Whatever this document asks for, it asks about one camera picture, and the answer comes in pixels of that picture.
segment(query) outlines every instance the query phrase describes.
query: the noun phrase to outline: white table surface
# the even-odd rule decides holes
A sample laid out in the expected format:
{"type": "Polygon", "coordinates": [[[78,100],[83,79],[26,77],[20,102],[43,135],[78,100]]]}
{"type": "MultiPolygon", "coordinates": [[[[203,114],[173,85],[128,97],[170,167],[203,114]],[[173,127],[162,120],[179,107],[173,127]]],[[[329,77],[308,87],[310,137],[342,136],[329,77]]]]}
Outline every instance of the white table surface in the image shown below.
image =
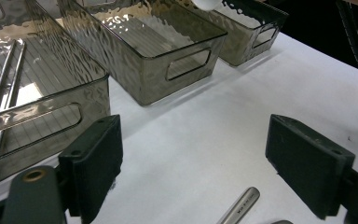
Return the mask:
{"type": "Polygon", "coordinates": [[[151,106],[111,79],[124,160],[94,223],[217,223],[249,187],[261,197],[241,223],[343,223],[318,219],[265,157],[269,116],[298,119],[356,155],[358,69],[279,34],[271,50],[151,106]]]}

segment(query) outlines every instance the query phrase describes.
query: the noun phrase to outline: translucent bin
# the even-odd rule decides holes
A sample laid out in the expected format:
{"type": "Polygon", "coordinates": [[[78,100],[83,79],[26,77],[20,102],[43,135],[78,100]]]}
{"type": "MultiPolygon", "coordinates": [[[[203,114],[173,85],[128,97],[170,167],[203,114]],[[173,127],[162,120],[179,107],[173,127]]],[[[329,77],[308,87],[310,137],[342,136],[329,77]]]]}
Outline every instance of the translucent bin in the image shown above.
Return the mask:
{"type": "Polygon", "coordinates": [[[65,29],[139,105],[209,76],[227,34],[171,0],[59,6],[65,29]]]}
{"type": "Polygon", "coordinates": [[[176,0],[202,18],[227,30],[219,57],[238,66],[269,50],[288,14],[255,0],[223,0],[213,11],[202,11],[191,0],[176,0]]]}
{"type": "Polygon", "coordinates": [[[66,148],[110,106],[109,74],[35,0],[0,0],[0,8],[3,180],[66,148]]]}

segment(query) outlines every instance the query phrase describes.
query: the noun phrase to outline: silver metal tube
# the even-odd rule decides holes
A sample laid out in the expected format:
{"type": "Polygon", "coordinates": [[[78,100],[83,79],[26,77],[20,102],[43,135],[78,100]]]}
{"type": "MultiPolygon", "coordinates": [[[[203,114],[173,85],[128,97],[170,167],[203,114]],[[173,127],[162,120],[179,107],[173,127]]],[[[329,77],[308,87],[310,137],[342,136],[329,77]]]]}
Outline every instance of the silver metal tube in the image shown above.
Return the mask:
{"type": "Polygon", "coordinates": [[[293,223],[291,223],[290,221],[287,221],[287,220],[282,220],[282,221],[274,222],[272,224],[293,224],[293,223]]]}
{"type": "MultiPolygon", "coordinates": [[[[19,61],[17,62],[16,70],[14,73],[13,81],[10,86],[10,91],[8,93],[7,101],[5,103],[5,109],[11,108],[16,104],[17,101],[17,95],[19,93],[18,86],[20,83],[20,70],[22,65],[22,59],[25,51],[25,42],[22,44],[22,49],[19,57],[19,61]]],[[[3,145],[3,140],[5,137],[5,131],[0,131],[0,149],[3,145]]]]}
{"type": "Polygon", "coordinates": [[[10,60],[13,57],[13,52],[14,52],[14,48],[16,47],[16,40],[13,40],[13,42],[10,45],[10,50],[8,52],[7,58],[5,59],[5,63],[4,66],[2,67],[2,71],[0,74],[0,91],[2,89],[2,86],[4,84],[4,80],[6,79],[7,76],[7,69],[10,66],[10,60]]]}
{"type": "Polygon", "coordinates": [[[258,189],[248,188],[238,199],[235,205],[230,209],[220,224],[237,224],[251,210],[252,206],[260,197],[258,189]]]}

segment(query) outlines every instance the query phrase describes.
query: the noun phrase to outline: dark background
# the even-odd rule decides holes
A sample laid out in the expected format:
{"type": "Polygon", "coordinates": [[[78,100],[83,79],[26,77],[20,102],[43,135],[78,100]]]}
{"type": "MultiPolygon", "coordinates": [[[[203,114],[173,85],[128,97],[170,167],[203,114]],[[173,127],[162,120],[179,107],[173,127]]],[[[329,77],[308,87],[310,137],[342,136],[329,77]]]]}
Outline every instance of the dark background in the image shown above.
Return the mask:
{"type": "MultiPolygon", "coordinates": [[[[289,14],[281,32],[335,59],[358,67],[334,0],[270,0],[289,14]]],[[[352,5],[358,26],[358,6],[352,5]]]]}

